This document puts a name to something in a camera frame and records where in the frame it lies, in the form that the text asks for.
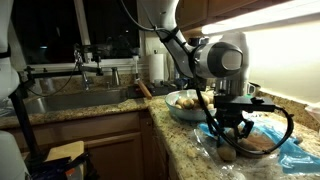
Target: kitchen sink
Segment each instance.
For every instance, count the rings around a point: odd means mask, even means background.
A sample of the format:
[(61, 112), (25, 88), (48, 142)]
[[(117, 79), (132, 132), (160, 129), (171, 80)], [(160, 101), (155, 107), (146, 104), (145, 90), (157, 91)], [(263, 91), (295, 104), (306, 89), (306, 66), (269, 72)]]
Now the kitchen sink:
[(33, 114), (118, 104), (125, 100), (127, 100), (127, 89), (112, 89), (69, 95), (39, 97), (25, 103), (25, 106), (28, 114)]

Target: dark window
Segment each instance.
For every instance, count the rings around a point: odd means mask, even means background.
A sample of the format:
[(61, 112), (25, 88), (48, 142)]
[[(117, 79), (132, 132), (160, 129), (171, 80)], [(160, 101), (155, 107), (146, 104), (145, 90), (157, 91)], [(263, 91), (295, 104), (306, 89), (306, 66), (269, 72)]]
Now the dark window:
[[(124, 0), (131, 16), (137, 21), (136, 0)], [(139, 32), (127, 19), (117, 0), (83, 0), (91, 44), (108, 44), (111, 51), (102, 58), (132, 57), (131, 48), (140, 47)]]
[(11, 17), (27, 64), (74, 62), (81, 38), (73, 0), (15, 0)]

